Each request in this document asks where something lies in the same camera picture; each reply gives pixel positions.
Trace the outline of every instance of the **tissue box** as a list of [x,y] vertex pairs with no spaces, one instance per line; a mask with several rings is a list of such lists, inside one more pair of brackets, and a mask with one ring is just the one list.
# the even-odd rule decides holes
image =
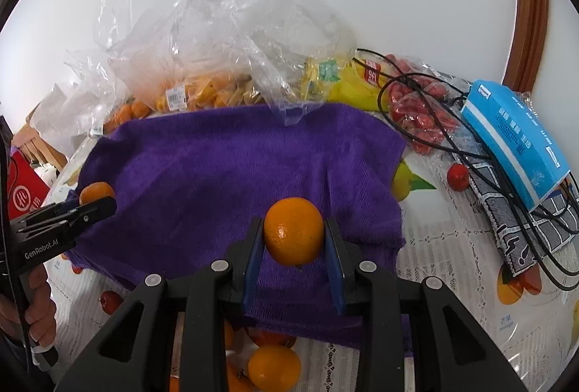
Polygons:
[[527,210],[541,204],[569,173],[553,138],[508,87],[476,81],[462,116],[493,151]]

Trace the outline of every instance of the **person's finger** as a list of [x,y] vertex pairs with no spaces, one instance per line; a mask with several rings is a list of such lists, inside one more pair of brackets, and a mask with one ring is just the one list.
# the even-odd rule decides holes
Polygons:
[[32,289],[38,289],[48,279],[48,273],[43,264],[34,267],[28,275],[28,284]]
[[33,302],[24,314],[28,324],[32,325],[46,315],[50,304],[50,291],[50,284],[47,282],[34,291]]
[[14,322],[10,322],[10,320],[2,316],[2,314],[0,314],[0,330],[2,330],[5,334],[14,340],[18,339],[22,334],[20,325],[15,324]]
[[38,343],[40,343],[42,346],[48,346],[54,342],[54,338],[56,338],[56,320],[53,317],[50,322],[50,326],[48,326],[48,330],[44,336],[39,339]]
[[16,306],[2,294],[0,294],[0,315],[12,322],[20,323]]
[[45,336],[52,325],[54,314],[56,314],[56,304],[54,301],[50,301],[46,315],[37,322],[34,322],[28,330],[28,334],[33,338],[33,340],[39,341]]

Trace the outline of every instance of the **red box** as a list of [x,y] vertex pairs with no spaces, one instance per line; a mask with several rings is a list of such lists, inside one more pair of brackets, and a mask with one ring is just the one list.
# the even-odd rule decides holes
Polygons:
[[15,152],[8,167],[8,219],[37,210],[47,194],[46,184],[24,156]]

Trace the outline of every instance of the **purple towel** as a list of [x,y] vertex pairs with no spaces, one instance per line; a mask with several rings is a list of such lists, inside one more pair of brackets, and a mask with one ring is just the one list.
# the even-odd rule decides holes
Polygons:
[[[291,127],[266,106],[129,122],[100,139],[80,173],[78,191],[107,181],[118,209],[77,239],[71,261],[127,286],[150,273],[186,276],[244,238],[252,216],[301,196],[324,218],[335,216],[366,258],[394,272],[404,239],[390,184],[403,148],[384,123],[344,105],[325,105]],[[300,271],[266,251],[245,320],[360,343],[360,319],[335,312],[322,257]]]

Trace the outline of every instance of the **gray patterned fabric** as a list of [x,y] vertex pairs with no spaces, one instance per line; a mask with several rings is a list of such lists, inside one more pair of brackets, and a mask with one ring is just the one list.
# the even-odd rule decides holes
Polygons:
[[[494,168],[490,163],[477,161],[473,166],[486,176],[486,178],[490,181],[494,181],[498,185],[497,178],[494,174]],[[497,240],[497,247],[503,254],[503,258],[507,262],[513,275],[516,276],[521,274],[523,271],[537,264],[537,260],[529,249],[529,245],[525,241],[525,237],[523,236],[520,226],[517,224],[505,197],[494,191],[489,185],[472,173],[470,176],[470,182],[471,187],[490,218],[494,236]],[[570,189],[575,200],[579,201],[575,188],[570,186]],[[560,216],[560,222],[567,226],[569,230],[573,231],[578,229],[579,216],[572,207],[566,208],[564,194],[560,189],[553,191],[542,205],[550,213]],[[521,220],[525,221],[522,211],[518,208],[517,211],[519,212]],[[556,252],[558,249],[571,242],[574,237],[557,223],[548,219],[533,216],[531,214],[531,220],[534,221],[533,225],[537,228],[537,233],[551,253]],[[541,259],[543,259],[546,256],[546,252],[540,246],[535,234],[530,229],[529,224],[524,224],[524,226],[527,234],[533,242],[533,246],[536,248]]]

